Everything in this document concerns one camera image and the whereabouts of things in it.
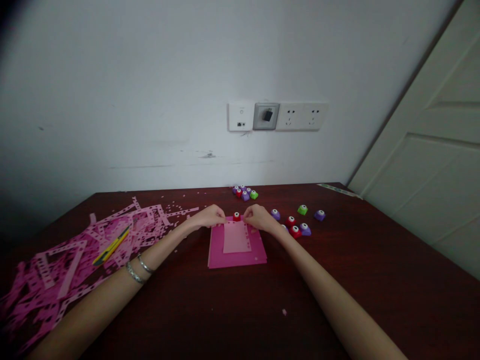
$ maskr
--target white wall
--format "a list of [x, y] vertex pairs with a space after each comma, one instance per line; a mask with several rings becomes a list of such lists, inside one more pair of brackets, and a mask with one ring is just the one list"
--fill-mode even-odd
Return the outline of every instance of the white wall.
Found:
[[[30, 1], [0, 62], [1, 226], [95, 192], [344, 183], [453, 3]], [[320, 132], [241, 136], [239, 99], [330, 110]]]

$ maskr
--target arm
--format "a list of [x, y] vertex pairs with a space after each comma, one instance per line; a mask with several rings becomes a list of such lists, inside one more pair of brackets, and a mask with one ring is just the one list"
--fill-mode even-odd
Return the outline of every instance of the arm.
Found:
[[250, 206], [243, 220], [272, 234], [285, 248], [352, 359], [406, 359], [354, 298], [263, 206]]
[[[190, 233], [202, 226], [226, 223], [225, 214], [216, 205], [209, 206], [184, 221], [161, 241], [141, 255], [143, 262], [156, 270]], [[147, 280], [150, 274], [135, 258], [133, 271]], [[77, 359], [112, 322], [142, 287], [122, 267], [78, 303], [45, 339], [29, 359]]]

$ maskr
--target door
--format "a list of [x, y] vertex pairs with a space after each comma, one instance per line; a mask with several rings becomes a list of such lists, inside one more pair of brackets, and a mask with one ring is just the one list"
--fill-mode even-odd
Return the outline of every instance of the door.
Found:
[[480, 280], [480, 1], [460, 6], [349, 187]]

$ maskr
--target yellow utility knife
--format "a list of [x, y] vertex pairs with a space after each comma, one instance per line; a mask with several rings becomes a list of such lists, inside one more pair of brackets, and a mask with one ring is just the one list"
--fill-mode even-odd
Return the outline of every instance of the yellow utility knife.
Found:
[[100, 266], [105, 263], [109, 257], [114, 253], [115, 250], [120, 246], [122, 241], [127, 237], [130, 232], [130, 225], [126, 227], [125, 230], [117, 237], [101, 254], [97, 257], [93, 262], [92, 265]]

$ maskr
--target hand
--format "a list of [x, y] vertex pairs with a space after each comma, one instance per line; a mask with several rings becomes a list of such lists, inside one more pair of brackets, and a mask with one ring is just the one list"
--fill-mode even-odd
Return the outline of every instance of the hand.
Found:
[[217, 205], [210, 205], [204, 208], [202, 211], [197, 212], [190, 219], [188, 219], [197, 229], [202, 226], [214, 227], [217, 224], [225, 224], [227, 219], [225, 218], [224, 211]]
[[280, 226], [272, 215], [270, 215], [263, 206], [258, 204], [246, 209], [245, 214], [243, 214], [243, 222], [268, 233], [271, 233], [276, 227]]

